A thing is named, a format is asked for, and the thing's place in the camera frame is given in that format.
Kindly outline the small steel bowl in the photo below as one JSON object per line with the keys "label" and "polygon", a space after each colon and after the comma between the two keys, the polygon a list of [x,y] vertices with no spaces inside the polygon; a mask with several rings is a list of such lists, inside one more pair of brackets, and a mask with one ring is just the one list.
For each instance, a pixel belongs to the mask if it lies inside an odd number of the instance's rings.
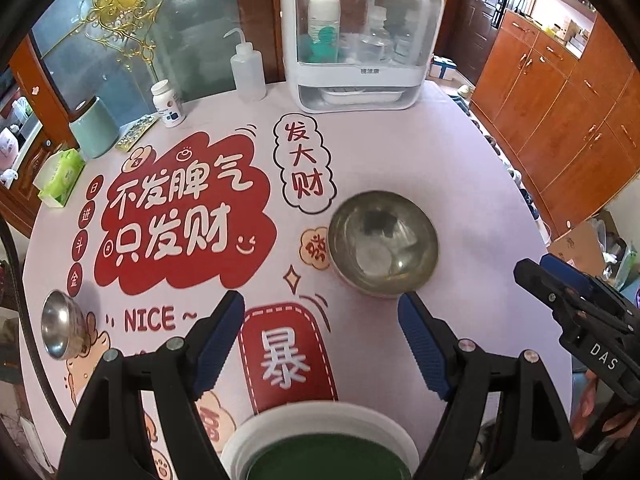
{"label": "small steel bowl", "polygon": [[75,359],[89,350],[85,315],[73,298],[62,290],[52,290],[47,296],[40,324],[44,348],[52,359]]}

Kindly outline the green plate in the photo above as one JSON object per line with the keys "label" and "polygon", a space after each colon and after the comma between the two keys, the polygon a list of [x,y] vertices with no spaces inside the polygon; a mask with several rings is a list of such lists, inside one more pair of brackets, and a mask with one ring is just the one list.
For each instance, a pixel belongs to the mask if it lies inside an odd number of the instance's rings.
{"label": "green plate", "polygon": [[410,479],[405,463],[378,443],[346,434],[301,434],[250,459],[244,479]]}

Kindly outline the large steel bowl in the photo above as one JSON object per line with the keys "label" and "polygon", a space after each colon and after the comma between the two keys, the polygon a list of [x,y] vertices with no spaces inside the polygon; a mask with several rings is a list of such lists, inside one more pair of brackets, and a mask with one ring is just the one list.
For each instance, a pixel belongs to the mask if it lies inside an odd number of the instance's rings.
{"label": "large steel bowl", "polygon": [[439,242],[430,218],[411,200],[367,191],[344,200],[326,236],[335,273],[363,294],[398,297],[432,277]]}

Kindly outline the printed tablecloth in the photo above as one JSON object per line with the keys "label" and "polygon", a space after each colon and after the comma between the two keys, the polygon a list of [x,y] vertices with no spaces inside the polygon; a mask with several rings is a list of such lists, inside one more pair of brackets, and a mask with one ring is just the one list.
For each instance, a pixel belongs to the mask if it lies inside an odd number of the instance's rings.
{"label": "printed tablecloth", "polygon": [[48,459],[107,350],[152,352],[210,315],[229,289],[247,322],[213,390],[196,404],[216,448],[247,419],[295,401],[375,410],[424,450],[444,404],[424,386],[392,298],[363,294],[332,266],[326,231],[349,197],[390,191],[433,223],[438,259],[420,297],[461,337],[516,356],[537,351],[563,402],[570,356],[549,310],[514,282],[515,263],[546,253],[508,170],[436,84],[408,110],[312,116],[276,84],[265,99],[233,92],[191,103],[137,148],[88,162],[61,208],[41,207],[24,286],[41,325],[62,290],[90,327],[79,356],[41,359],[26,389]]}

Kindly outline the wooden cabinet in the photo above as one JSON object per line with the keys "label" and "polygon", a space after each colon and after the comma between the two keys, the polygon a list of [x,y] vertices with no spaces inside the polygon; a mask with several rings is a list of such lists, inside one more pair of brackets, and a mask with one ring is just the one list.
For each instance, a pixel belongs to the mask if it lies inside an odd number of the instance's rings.
{"label": "wooden cabinet", "polygon": [[555,235],[638,176],[639,71],[603,18],[576,56],[506,12],[472,110],[521,171]]}

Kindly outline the green tissue pack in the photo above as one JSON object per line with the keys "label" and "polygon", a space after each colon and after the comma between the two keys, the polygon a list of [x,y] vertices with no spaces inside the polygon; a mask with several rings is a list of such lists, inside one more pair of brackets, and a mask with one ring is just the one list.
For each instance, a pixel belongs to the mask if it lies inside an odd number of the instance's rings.
{"label": "green tissue pack", "polygon": [[50,208],[63,208],[85,164],[76,148],[58,151],[48,157],[34,180],[40,202]]}

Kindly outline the patterned coaster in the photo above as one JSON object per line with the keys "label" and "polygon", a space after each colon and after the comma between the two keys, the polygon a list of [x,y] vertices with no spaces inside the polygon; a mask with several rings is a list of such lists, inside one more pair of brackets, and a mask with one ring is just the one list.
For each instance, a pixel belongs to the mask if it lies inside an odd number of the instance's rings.
{"label": "patterned coaster", "polygon": [[116,150],[129,152],[142,136],[158,121],[157,114],[146,114],[133,122],[128,122],[119,128],[119,137],[114,145]]}

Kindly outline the mint green canister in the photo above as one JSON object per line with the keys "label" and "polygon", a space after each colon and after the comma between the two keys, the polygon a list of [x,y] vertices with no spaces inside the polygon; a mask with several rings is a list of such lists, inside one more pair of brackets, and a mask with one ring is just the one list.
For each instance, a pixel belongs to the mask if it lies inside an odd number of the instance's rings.
{"label": "mint green canister", "polygon": [[70,115],[70,131],[82,154],[90,159],[104,155],[119,137],[118,125],[98,96],[76,106]]}

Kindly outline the white pill bottle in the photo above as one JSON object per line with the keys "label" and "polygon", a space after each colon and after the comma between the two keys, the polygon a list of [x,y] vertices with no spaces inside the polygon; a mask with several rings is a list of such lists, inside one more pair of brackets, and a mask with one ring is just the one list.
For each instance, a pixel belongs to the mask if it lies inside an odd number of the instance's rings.
{"label": "white pill bottle", "polygon": [[168,79],[153,84],[151,93],[157,113],[167,128],[174,128],[184,121],[181,101]]}

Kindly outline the clear squeeze bottle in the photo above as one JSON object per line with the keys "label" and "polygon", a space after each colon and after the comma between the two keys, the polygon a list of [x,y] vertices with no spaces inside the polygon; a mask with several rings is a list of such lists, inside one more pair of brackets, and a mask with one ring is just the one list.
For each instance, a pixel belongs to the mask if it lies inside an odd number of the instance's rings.
{"label": "clear squeeze bottle", "polygon": [[244,32],[239,27],[228,30],[224,38],[233,34],[240,38],[235,45],[235,55],[230,58],[235,89],[240,99],[245,102],[260,101],[267,93],[262,54],[246,40]]}

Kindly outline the pink toy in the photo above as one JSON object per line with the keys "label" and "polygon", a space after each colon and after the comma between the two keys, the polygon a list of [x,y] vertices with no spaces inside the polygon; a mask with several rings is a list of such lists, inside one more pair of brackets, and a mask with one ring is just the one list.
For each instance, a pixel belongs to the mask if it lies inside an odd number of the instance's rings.
{"label": "pink toy", "polygon": [[19,152],[16,136],[10,129],[3,128],[0,132],[0,171],[10,169]]}

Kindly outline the white storage box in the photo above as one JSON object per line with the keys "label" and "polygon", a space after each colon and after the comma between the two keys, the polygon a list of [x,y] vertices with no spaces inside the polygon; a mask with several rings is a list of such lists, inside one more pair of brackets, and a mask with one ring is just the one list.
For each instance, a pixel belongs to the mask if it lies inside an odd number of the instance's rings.
{"label": "white storage box", "polygon": [[444,0],[281,0],[294,101],[311,114],[413,106],[443,10]]}

